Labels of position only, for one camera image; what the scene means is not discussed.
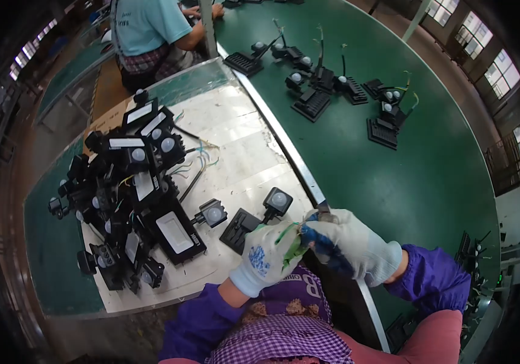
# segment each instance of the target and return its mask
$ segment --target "gloved hand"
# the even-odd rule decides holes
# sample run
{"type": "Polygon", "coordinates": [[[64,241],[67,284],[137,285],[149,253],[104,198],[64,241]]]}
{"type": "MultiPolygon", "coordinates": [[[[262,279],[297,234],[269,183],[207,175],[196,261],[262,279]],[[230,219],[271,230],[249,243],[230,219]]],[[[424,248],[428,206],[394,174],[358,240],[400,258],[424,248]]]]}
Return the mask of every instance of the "gloved hand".
{"type": "Polygon", "coordinates": [[[401,263],[401,246],[396,241],[385,241],[351,211],[331,209],[338,225],[318,221],[318,212],[307,215],[300,228],[303,244],[309,244],[320,262],[329,268],[364,278],[369,287],[375,287],[395,273],[401,263]]]}
{"type": "Polygon", "coordinates": [[[300,225],[280,222],[263,225],[246,236],[242,262],[230,271],[230,280],[248,297],[258,297],[265,287],[277,284],[292,273],[308,250],[301,245],[300,225]]]}

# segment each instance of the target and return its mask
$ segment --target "pink shirt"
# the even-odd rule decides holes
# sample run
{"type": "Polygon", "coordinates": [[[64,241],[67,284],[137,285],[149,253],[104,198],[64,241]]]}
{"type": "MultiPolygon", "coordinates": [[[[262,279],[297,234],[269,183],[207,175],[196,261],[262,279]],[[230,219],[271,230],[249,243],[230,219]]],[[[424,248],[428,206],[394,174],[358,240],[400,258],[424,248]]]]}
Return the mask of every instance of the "pink shirt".
{"type": "MultiPolygon", "coordinates": [[[[337,331],[337,334],[351,349],[351,359],[355,363],[454,364],[458,362],[461,332],[462,313],[458,310],[442,310],[426,317],[397,355],[359,344],[344,332],[337,331]]],[[[159,364],[192,363],[196,362],[178,358],[159,362],[159,364]]]]}

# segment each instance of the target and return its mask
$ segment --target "worker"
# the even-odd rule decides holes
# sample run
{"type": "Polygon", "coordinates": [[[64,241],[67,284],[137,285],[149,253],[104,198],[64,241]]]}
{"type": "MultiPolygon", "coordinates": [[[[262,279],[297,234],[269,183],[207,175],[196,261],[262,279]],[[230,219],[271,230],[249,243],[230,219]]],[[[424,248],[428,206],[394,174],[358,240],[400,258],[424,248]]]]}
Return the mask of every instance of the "worker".
{"type": "MultiPolygon", "coordinates": [[[[195,51],[205,31],[190,26],[186,16],[199,17],[199,7],[181,10],[175,0],[113,0],[112,43],[122,84],[132,93],[203,61],[195,51]]],[[[213,4],[212,19],[223,5],[213,4]]]]}
{"type": "Polygon", "coordinates": [[[165,324],[160,364],[457,363],[470,275],[440,248],[387,244],[350,211],[330,213],[338,221],[313,212],[248,234],[229,278],[206,284],[165,324]],[[291,254],[307,246],[329,268],[413,302],[423,321],[397,355],[332,328],[320,280],[291,254]]]}

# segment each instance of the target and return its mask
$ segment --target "white work surface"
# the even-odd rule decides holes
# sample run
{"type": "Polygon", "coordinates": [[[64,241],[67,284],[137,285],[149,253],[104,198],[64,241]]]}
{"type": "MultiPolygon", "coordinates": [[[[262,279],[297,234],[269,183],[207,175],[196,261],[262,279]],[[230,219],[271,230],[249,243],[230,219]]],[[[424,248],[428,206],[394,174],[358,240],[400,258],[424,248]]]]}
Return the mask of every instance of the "white work surface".
{"type": "MultiPolygon", "coordinates": [[[[133,102],[128,110],[134,107],[133,102]]],[[[211,229],[206,223],[195,228],[207,246],[205,254],[200,254],[184,264],[174,266],[158,246],[151,256],[165,266],[161,286],[151,288],[140,282],[137,295],[128,288],[123,291],[109,291],[100,273],[94,275],[107,313],[128,310],[152,309],[195,297],[205,283],[223,282],[228,272],[241,261],[239,255],[219,241],[219,238],[239,208],[262,219],[265,208],[262,202],[274,186],[293,197],[293,203],[284,221],[302,221],[312,209],[307,194],[300,185],[292,167],[274,140],[263,118],[257,112],[248,95],[239,84],[232,81],[225,86],[200,94],[175,106],[170,110],[179,115],[185,112],[177,125],[201,138],[219,146],[206,149],[210,163],[219,157],[219,162],[207,167],[189,195],[183,201],[183,209],[192,218],[199,212],[199,206],[215,198],[221,201],[228,213],[227,221],[211,229]]],[[[199,142],[183,136],[185,148],[199,147],[199,142]]],[[[200,169],[200,153],[189,153],[185,163],[192,162],[187,179],[174,175],[179,188],[179,196],[187,189],[200,169]]],[[[82,234],[86,250],[89,244],[102,244],[90,227],[82,224],[82,234]]]]}

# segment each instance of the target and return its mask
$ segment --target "metal pole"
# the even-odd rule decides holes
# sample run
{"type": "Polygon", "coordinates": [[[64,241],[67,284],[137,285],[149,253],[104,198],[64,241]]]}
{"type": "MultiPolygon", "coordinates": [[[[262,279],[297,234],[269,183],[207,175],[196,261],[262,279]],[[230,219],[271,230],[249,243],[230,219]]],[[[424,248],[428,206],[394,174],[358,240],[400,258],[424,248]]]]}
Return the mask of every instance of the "metal pole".
{"type": "Polygon", "coordinates": [[[419,22],[422,20],[422,17],[426,13],[428,6],[430,6],[431,0],[423,0],[422,4],[419,6],[418,12],[415,14],[414,19],[411,21],[408,29],[405,31],[404,36],[401,38],[404,42],[407,43],[409,37],[414,33],[415,28],[418,26],[419,22]]]}
{"type": "Polygon", "coordinates": [[[198,0],[199,12],[201,13],[201,21],[203,22],[203,29],[205,30],[205,48],[209,58],[218,56],[216,35],[213,30],[212,19],[212,0],[198,0]]]}

